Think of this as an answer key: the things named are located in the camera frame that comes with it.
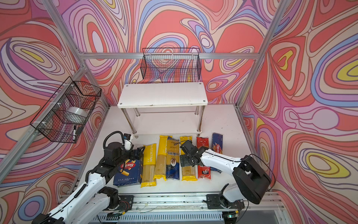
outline blue spaghetti package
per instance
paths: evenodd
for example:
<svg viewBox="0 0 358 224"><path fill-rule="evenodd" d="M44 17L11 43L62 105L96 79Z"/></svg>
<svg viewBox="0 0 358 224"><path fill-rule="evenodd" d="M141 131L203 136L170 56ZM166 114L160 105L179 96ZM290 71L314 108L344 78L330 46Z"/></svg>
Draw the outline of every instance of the blue spaghetti package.
<svg viewBox="0 0 358 224"><path fill-rule="evenodd" d="M212 143L213 143L213 147L212 150L214 152L223 154L223 135L222 134L218 134L218 133L213 133L213 138L212 138ZM219 172L221 173L222 171L219 169L216 169L214 167L210 167L211 171L214 172Z"/></svg>
<svg viewBox="0 0 358 224"><path fill-rule="evenodd" d="M179 140L168 137L166 151L166 179L179 180Z"/></svg>

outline spaghetti package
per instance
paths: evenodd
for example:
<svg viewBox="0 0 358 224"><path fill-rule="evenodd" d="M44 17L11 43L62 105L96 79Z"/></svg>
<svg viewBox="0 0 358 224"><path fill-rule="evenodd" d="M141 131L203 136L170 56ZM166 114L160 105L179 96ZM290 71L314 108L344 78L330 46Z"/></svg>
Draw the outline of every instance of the spaghetti package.
<svg viewBox="0 0 358 224"><path fill-rule="evenodd" d="M218 133L213 133L212 138L212 150L216 153L223 154L223 135ZM210 167L211 171L219 172L221 173L221 170L218 170L214 167Z"/></svg>
<svg viewBox="0 0 358 224"><path fill-rule="evenodd" d="M179 141L168 137L166 153L166 178L179 180Z"/></svg>
<svg viewBox="0 0 358 224"><path fill-rule="evenodd" d="M198 149L201 146L209 148L209 138L197 137L197 147L198 147ZM206 178L206 179L211 180L210 167L198 165L198 178Z"/></svg>
<svg viewBox="0 0 358 224"><path fill-rule="evenodd" d="M186 141L186 140L193 140L192 136L181 136L180 137L180 142ZM198 179L195 177L195 166L186 166L186 167L182 167L182 181L186 180L186 181L197 181Z"/></svg>
<svg viewBox="0 0 358 224"><path fill-rule="evenodd" d="M163 177L166 180L166 149L168 143L167 135L161 135L159 138L158 156L155 165L154 179L160 179Z"/></svg>
<svg viewBox="0 0 358 224"><path fill-rule="evenodd" d="M145 146L143 152L142 184L140 187L156 186L153 179L155 170L156 143Z"/></svg>

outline rigatoni box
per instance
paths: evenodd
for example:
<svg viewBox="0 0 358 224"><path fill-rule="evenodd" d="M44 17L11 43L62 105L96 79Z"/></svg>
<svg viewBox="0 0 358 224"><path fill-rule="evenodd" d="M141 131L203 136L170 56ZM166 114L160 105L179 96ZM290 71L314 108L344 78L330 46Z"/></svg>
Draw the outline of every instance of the rigatoni box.
<svg viewBox="0 0 358 224"><path fill-rule="evenodd" d="M127 160L126 166L122 164L114 176L113 185L126 186L141 184L143 162L141 159Z"/></svg>

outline yellow spaghetti package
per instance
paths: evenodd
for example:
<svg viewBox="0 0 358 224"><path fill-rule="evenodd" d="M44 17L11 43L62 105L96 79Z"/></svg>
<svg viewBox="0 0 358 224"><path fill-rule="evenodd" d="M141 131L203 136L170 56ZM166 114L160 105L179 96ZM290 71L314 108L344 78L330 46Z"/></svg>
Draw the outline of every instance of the yellow spaghetti package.
<svg viewBox="0 0 358 224"><path fill-rule="evenodd" d="M143 152L142 184L140 187L156 186L153 179L155 170L156 143L145 146Z"/></svg>
<svg viewBox="0 0 358 224"><path fill-rule="evenodd" d="M161 135L159 138L158 156L155 165L154 179L163 179L166 181L166 149L168 144L168 135Z"/></svg>
<svg viewBox="0 0 358 224"><path fill-rule="evenodd" d="M180 142L184 143L184 141L186 140L193 140L192 136L181 136L180 137ZM186 180L186 181L197 181L198 179L195 177L195 166L186 166L186 167L182 167L182 181Z"/></svg>

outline barilla logo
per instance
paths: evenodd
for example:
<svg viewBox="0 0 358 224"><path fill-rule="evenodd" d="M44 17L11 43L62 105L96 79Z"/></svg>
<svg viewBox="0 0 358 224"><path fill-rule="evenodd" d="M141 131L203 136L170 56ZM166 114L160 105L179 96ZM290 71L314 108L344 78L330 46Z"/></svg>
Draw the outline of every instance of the barilla logo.
<svg viewBox="0 0 358 224"><path fill-rule="evenodd" d="M133 168L133 167L135 167L135 163L132 163L132 162L126 163L126 168L125 168L125 169Z"/></svg>
<svg viewBox="0 0 358 224"><path fill-rule="evenodd" d="M171 156L178 156L179 153L178 152L168 152L168 155L171 155Z"/></svg>
<svg viewBox="0 0 358 224"><path fill-rule="evenodd" d="M213 150L217 153L223 154L223 150L218 143L215 143Z"/></svg>

